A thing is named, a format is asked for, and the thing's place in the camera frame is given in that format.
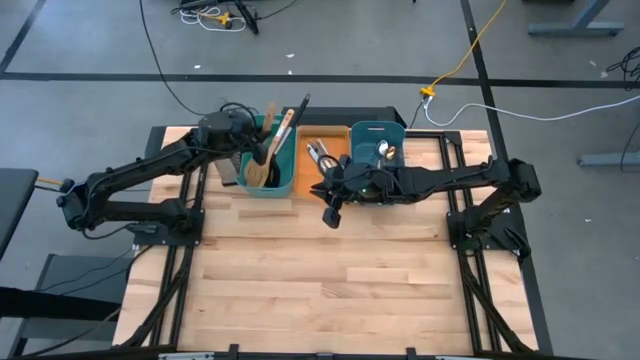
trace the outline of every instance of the white cable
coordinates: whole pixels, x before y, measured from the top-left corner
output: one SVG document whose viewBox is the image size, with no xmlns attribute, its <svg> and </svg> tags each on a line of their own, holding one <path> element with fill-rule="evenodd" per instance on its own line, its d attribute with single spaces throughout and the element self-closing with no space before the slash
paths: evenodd
<svg viewBox="0 0 640 360">
<path fill-rule="evenodd" d="M 247 28 L 247 22 L 243 18 L 231 18 L 230 19 L 232 22 L 234 20 L 242 21 L 243 26 L 240 29 L 210 28 L 210 27 L 207 27 L 204 24 L 204 22 L 202 22 L 202 18 L 203 18 L 203 16 L 201 15 L 202 13 L 207 14 L 207 15 L 211 15 L 211 16 L 219 16 L 220 14 L 222 14 L 222 11 L 218 7 L 215 7 L 215 6 L 206 8 L 202 12 L 195 12 L 195 11 L 187 11 L 187 12 L 185 12 L 184 10 L 180 10 L 180 21 L 182 21 L 183 23 L 185 23 L 187 25 L 199 24 L 203 29 L 205 29 L 207 31 L 240 32 L 240 31 L 242 31 L 242 30 Z"/>
<path fill-rule="evenodd" d="M 458 116 L 460 116 L 460 114 L 464 110 L 466 110 L 468 107 L 472 107 L 472 106 L 481 107 L 481 108 L 485 108 L 485 109 L 490 109 L 490 110 L 497 111 L 499 113 L 503 113 L 503 114 L 507 114 L 507 115 L 511 115 L 511 116 L 516 116 L 516 117 L 521 117 L 521 118 L 525 118 L 525 119 L 531 119 L 531 120 L 537 120 L 537 121 L 558 121 L 558 120 L 564 120 L 564 119 L 568 119 L 570 117 L 586 114 L 586 113 L 589 113 L 589 112 L 592 112 L 592 111 L 596 111 L 596 110 L 603 110 L 603 109 L 609 109 L 609 108 L 621 106 L 621 105 L 624 105 L 624 104 L 628 104 L 628 103 L 630 103 L 632 101 L 636 101 L 638 99 L 640 99 L 640 95 L 638 95 L 636 97 L 632 97 L 631 99 L 627 99 L 627 100 L 621 101 L 619 103 L 596 106 L 596 107 L 592 107 L 592 108 L 589 108 L 589 109 L 586 109 L 586 110 L 578 111 L 578 112 L 573 113 L 573 114 L 568 114 L 568 115 L 563 115 L 563 116 L 558 116 L 558 117 L 552 117 L 552 118 L 539 118 L 539 117 L 535 117 L 535 116 L 523 115 L 523 114 L 518 114 L 518 113 L 514 113 L 514 112 L 511 112 L 511 111 L 507 111 L 507 110 L 502 110 L 502 109 L 494 108 L 494 107 L 487 106 L 487 105 L 471 103 L 471 104 L 467 104 L 467 105 L 463 106 L 460 110 L 458 110 L 458 112 L 453 116 L 453 118 L 451 120 L 449 120 L 448 122 L 446 122 L 444 124 L 441 124 L 441 123 L 437 123 L 437 122 L 431 120 L 431 118 L 429 117 L 429 104 L 431 104 L 431 101 L 433 101 L 433 97 L 430 96 L 427 99 L 427 102 L 424 104 L 424 115 L 427 118 L 427 120 L 429 120 L 430 123 L 432 123 L 433 125 L 438 126 L 438 127 L 446 127 L 446 126 L 449 126 L 449 125 L 453 124 L 453 122 L 456 121 Z"/>
</svg>

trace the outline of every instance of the black bracket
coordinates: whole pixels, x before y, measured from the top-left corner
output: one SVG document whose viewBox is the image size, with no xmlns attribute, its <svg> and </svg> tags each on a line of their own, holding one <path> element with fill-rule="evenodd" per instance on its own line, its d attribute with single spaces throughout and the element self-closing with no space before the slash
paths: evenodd
<svg viewBox="0 0 640 360">
<path fill-rule="evenodd" d="M 169 229 L 156 221 L 143 221 L 130 225 L 128 230 L 135 234 L 134 245 L 198 246 L 202 239 L 204 209 L 190 209 L 191 226 L 188 230 Z"/>
<path fill-rule="evenodd" d="M 445 131 L 443 132 L 445 140 L 453 143 L 456 146 L 462 146 L 462 136 L 460 131 Z"/>
<path fill-rule="evenodd" d="M 418 360 L 416 348 L 407 348 L 407 360 Z"/>
<path fill-rule="evenodd" d="M 333 360 L 333 354 L 332 353 L 317 353 L 316 354 L 316 359 L 317 360 Z"/>
<path fill-rule="evenodd" d="M 468 231 L 464 212 L 447 213 L 451 248 L 476 251 L 508 250 L 518 258 L 525 259 L 531 253 L 529 243 L 522 235 L 511 229 L 513 216 L 509 210 L 493 218 L 489 228 Z"/>
<path fill-rule="evenodd" d="M 238 352 L 240 351 L 240 345 L 230 344 L 229 353 L 227 354 L 227 360 L 238 360 Z"/>
</svg>

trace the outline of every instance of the orange tray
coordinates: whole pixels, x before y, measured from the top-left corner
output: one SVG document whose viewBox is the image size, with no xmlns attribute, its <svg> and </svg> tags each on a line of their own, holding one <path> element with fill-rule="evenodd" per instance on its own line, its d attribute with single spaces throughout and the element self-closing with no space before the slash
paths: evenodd
<svg viewBox="0 0 640 360">
<path fill-rule="evenodd" d="M 301 125 L 298 126 L 296 136 L 298 141 L 296 141 L 296 174 L 293 192 L 300 197 L 317 199 L 309 193 L 309 190 L 311 185 L 322 181 L 322 175 L 307 151 L 307 144 L 319 138 L 329 150 L 329 155 L 336 159 L 339 159 L 340 155 L 350 155 L 349 127 Z"/>
</svg>

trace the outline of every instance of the table leg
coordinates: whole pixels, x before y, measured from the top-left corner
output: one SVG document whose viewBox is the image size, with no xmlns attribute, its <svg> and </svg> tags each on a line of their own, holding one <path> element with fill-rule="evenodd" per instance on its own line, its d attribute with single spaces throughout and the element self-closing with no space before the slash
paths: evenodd
<svg viewBox="0 0 640 360">
<path fill-rule="evenodd" d="M 590 0 L 571 24 L 529 24 L 529 35 L 536 36 L 616 36 L 624 30 L 621 22 L 595 22 L 593 19 L 609 3 L 609 0 Z"/>
<path fill-rule="evenodd" d="M 620 160 L 622 160 L 622 153 L 586 154 L 578 158 L 578 165 L 580 167 L 620 166 Z M 640 151 L 626 153 L 622 165 L 640 165 Z"/>
</svg>

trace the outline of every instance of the wooden spoon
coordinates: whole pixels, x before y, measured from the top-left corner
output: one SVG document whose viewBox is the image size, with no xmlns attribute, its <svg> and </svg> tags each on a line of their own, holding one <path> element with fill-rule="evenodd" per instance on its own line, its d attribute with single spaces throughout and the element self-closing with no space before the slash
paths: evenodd
<svg viewBox="0 0 640 360">
<path fill-rule="evenodd" d="M 284 119 L 282 119 L 278 132 L 276 133 L 276 136 L 273 137 L 271 145 L 269 145 L 267 159 L 264 164 L 258 164 L 253 158 L 249 160 L 247 168 L 244 171 L 244 176 L 247 180 L 248 186 L 263 187 L 264 183 L 267 182 L 267 178 L 269 177 L 269 166 L 271 165 L 271 157 L 273 156 L 276 147 L 278 147 L 278 143 L 284 135 L 285 130 L 289 127 L 289 123 L 291 122 L 291 118 L 293 118 L 294 113 L 295 111 L 293 111 L 293 109 L 289 109 L 287 114 L 284 116 Z"/>
</svg>

